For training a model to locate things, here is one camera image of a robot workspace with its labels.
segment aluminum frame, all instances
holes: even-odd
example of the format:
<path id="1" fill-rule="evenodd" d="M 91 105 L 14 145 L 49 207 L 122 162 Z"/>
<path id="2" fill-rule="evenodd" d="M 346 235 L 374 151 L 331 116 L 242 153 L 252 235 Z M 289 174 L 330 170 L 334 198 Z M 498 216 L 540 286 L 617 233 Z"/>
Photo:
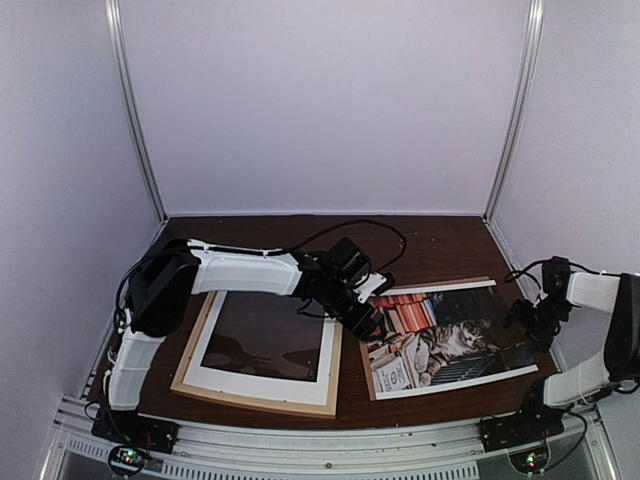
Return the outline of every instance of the aluminum frame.
<path id="1" fill-rule="evenodd" d="M 124 31 L 122 29 L 122 20 L 120 18 L 120 2 L 119 0 L 106 0 L 105 8 L 107 13 L 107 25 L 109 27 L 109 35 L 113 44 L 113 53 L 118 65 L 118 74 L 120 77 L 120 86 L 122 87 L 122 95 L 127 110 L 127 120 L 129 122 L 129 130 L 131 138 L 138 157 L 138 163 L 142 170 L 144 184 L 147 192 L 151 197 L 153 208 L 160 222 L 167 219 L 167 213 L 160 197 L 158 182 L 153 173 L 153 167 L 149 159 L 149 152 L 144 140 L 140 114 L 136 104 L 136 98 L 133 92 L 133 84 L 131 82 L 131 72 L 129 62 L 127 60 L 127 50 L 124 41 Z"/>
<path id="2" fill-rule="evenodd" d="M 500 201 L 500 196 L 504 190 L 509 167 L 511 166 L 511 161 L 518 142 L 518 136 L 520 135 L 520 130 L 522 128 L 525 105 L 527 98 L 529 97 L 531 83 L 533 82 L 536 63 L 538 60 L 543 18 L 544 0 L 530 0 L 529 21 L 525 34 L 522 60 L 520 62 L 520 75 L 518 77 L 516 95 L 513 100 L 509 126 L 507 127 L 507 136 L 505 137 L 504 145 L 502 146 L 502 153 L 500 154 L 498 170 L 496 171 L 496 177 L 493 182 L 487 208 L 484 213 L 484 219 L 489 224 L 493 221 L 493 217 Z"/>
<path id="3" fill-rule="evenodd" d="M 85 405 L 83 400 L 63 399 L 48 436 L 48 450 L 42 456 L 40 480 L 58 479 L 67 451 L 97 460 L 106 458 L 113 444 L 91 436 L 92 422 L 84 414 Z M 94 415 L 96 408 L 92 406 L 88 412 Z M 597 409 L 581 413 L 589 422 L 587 448 L 598 478 L 618 480 Z M 207 478 L 207 472 L 217 472 L 217 478 L 224 478 L 224 474 L 228 478 L 271 480 L 402 480 L 428 472 L 467 467 L 473 470 L 478 460 L 506 454 L 506 450 L 484 453 L 477 422 L 478 419 L 471 419 L 418 427 L 300 431 L 178 421 L 181 428 L 174 453 L 154 453 L 158 462 L 150 466 L 149 473 L 159 478 Z M 573 417 L 564 423 L 562 437 L 576 435 L 582 429 L 582 423 Z M 188 475 L 183 477 L 181 471 Z"/>

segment wooden picture frame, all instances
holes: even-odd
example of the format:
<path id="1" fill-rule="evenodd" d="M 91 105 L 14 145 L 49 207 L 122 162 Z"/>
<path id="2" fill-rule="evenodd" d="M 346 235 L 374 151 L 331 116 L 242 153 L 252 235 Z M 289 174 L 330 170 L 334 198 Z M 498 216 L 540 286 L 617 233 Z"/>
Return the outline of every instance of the wooden picture frame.
<path id="1" fill-rule="evenodd" d="M 316 381 L 266 378 L 202 366 L 227 292 L 210 292 L 174 376 L 180 395 L 254 410 L 334 418 L 342 346 L 342 325 L 325 319 Z"/>

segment wire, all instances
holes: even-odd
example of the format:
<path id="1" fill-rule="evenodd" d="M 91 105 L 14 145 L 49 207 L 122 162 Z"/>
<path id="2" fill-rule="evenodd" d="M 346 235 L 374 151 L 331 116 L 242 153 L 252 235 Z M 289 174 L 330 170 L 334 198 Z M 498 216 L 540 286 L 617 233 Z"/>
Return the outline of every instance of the wire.
<path id="1" fill-rule="evenodd" d="M 356 220 L 347 220 L 346 222 L 341 222 L 341 223 L 336 223 L 335 225 L 332 225 L 330 227 L 324 228 L 320 231 L 318 231 L 317 233 L 314 233 L 313 235 L 311 235 L 310 237 L 304 239 L 302 242 L 297 243 L 291 247 L 287 247 L 287 248 L 282 248 L 279 250 L 271 250 L 269 252 L 267 252 L 267 256 L 276 256 L 276 255 L 285 255 L 287 253 L 291 253 L 295 250 L 300 250 L 302 247 L 308 245 L 309 243 L 313 242 L 314 240 L 323 237 L 324 235 L 334 232 L 336 230 L 340 230 L 342 228 L 345 227 L 350 227 L 352 225 L 361 225 L 361 224 L 369 224 L 369 225 L 374 225 L 376 227 L 379 228 L 384 228 L 386 230 L 389 230 L 390 232 L 393 232 L 399 239 L 400 239 L 400 251 L 394 256 L 392 257 L 388 262 L 386 262 L 384 265 L 382 265 L 380 268 L 378 268 L 378 270 L 384 270 L 385 268 L 390 267 L 391 265 L 393 265 L 394 263 L 396 263 L 398 260 L 400 260 L 402 258 L 402 256 L 405 254 L 406 250 L 407 250 L 407 237 L 405 237 L 405 235 L 398 230 L 396 227 L 393 227 L 387 223 L 384 222 L 379 222 L 377 220 L 369 220 L 366 218 L 359 218 Z"/>
<path id="2" fill-rule="evenodd" d="M 85 416 L 86 416 L 89 420 L 93 420 L 94 422 L 95 422 L 96 420 L 98 420 L 98 418 L 97 418 L 97 417 L 92 417 L 91 415 L 89 415 L 89 412 L 88 412 L 87 410 L 89 409 L 89 407 L 91 407 L 92 405 L 95 405 L 95 404 L 97 404 L 97 403 L 98 403 L 98 401 L 97 401 L 97 400 L 94 400 L 93 402 L 89 402 L 89 403 L 87 403 L 87 404 L 84 406 L 84 408 L 83 408 Z"/>
<path id="3" fill-rule="evenodd" d="M 638 383 L 638 381 L 636 381 L 635 386 L 633 386 L 629 390 L 625 390 L 622 387 L 617 386 L 616 388 L 613 389 L 613 391 L 616 392 L 616 393 L 620 393 L 622 395 L 631 395 L 632 393 L 636 393 L 638 391 L 638 389 L 640 389 L 640 383 Z"/>
<path id="4" fill-rule="evenodd" d="M 571 415 L 572 417 L 575 417 L 577 419 L 579 419 L 583 425 L 584 425 L 584 429 L 582 430 L 582 433 L 580 433 L 580 438 L 578 438 L 578 441 L 575 443 L 575 445 L 573 445 L 573 447 L 571 447 L 569 449 L 569 451 L 567 451 L 567 453 L 565 453 L 562 457 L 560 457 L 560 460 L 558 460 L 556 463 L 554 463 L 553 465 L 551 465 L 550 467 L 547 467 L 544 469 L 544 473 L 549 472 L 551 470 L 553 470 L 554 468 L 556 468 L 558 465 L 560 465 L 562 462 L 564 462 L 567 458 L 569 458 L 569 456 L 575 452 L 578 447 L 580 446 L 580 444 L 582 443 L 582 441 L 585 439 L 585 437 L 587 436 L 587 430 L 589 429 L 589 424 L 587 423 L 587 419 L 584 418 L 582 415 L 580 415 L 579 413 L 574 413 L 571 412 L 569 410 L 566 410 L 564 413 L 566 413 L 567 415 Z"/>
<path id="5" fill-rule="evenodd" d="M 524 267 L 522 270 L 511 270 L 509 273 L 507 273 L 504 276 L 504 282 L 505 283 L 515 282 L 518 278 L 520 278 L 520 277 L 522 277 L 524 275 L 524 276 L 530 278 L 531 280 L 533 280 L 535 282 L 535 284 L 538 286 L 539 289 L 542 289 L 542 285 L 540 285 L 540 282 L 538 281 L 538 279 L 536 277 L 534 277 L 532 274 L 530 274 L 529 270 L 531 270 L 533 267 L 535 267 L 537 265 L 543 264 L 546 261 L 547 260 L 536 260 L 535 262 L 531 262 L 529 265 Z"/>

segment photograph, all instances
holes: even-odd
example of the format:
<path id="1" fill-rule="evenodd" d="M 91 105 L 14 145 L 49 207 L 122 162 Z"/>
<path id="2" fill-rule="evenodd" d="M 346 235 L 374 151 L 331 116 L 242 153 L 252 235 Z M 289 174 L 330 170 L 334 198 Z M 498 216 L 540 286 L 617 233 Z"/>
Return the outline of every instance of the photograph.
<path id="1" fill-rule="evenodd" d="M 209 293 L 171 390 L 243 408 L 335 417 L 342 325 L 302 316 L 301 305 L 270 293 Z"/>
<path id="2" fill-rule="evenodd" d="M 537 371 L 526 343 L 502 328 L 493 280 L 396 288 L 372 299 L 384 320 L 361 343 L 372 400 L 465 388 Z"/>

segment white picture mat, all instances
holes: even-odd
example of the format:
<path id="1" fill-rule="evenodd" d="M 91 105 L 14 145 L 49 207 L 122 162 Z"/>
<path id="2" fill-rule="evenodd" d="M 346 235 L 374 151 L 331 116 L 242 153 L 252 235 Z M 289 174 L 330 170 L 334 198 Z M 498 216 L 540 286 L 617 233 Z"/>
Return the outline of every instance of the white picture mat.
<path id="1" fill-rule="evenodd" d="M 495 287 L 495 280 L 481 280 L 478 282 L 452 283 L 445 285 L 429 285 L 423 287 L 392 288 L 384 292 L 381 297 L 393 295 L 410 295 L 412 293 L 447 292 L 449 290 L 468 290 L 470 288 Z"/>
<path id="2" fill-rule="evenodd" d="M 320 358 L 315 382 L 260 377 L 203 367 L 207 346 L 213 335 L 227 292 L 217 292 L 183 384 L 211 391 L 254 397 L 262 400 L 325 406 L 328 402 L 335 320 L 326 319 L 322 327 Z"/>
<path id="3" fill-rule="evenodd" d="M 528 367 L 517 368 L 508 372 L 496 373 L 494 375 L 474 378 L 473 380 L 464 380 L 462 382 L 451 382 L 445 383 L 444 385 L 412 388 L 411 390 L 400 390 L 397 392 L 376 392 L 376 400 L 389 400 L 391 398 L 415 397 L 417 395 L 425 395 L 427 393 L 449 392 L 451 390 L 458 390 L 459 388 L 474 387 L 476 385 L 482 385 L 484 383 L 494 383 L 499 380 L 506 380 L 507 378 L 518 377 L 520 375 L 526 375 L 527 373 L 533 373 L 537 371 L 538 366 L 534 364 L 529 365 Z"/>

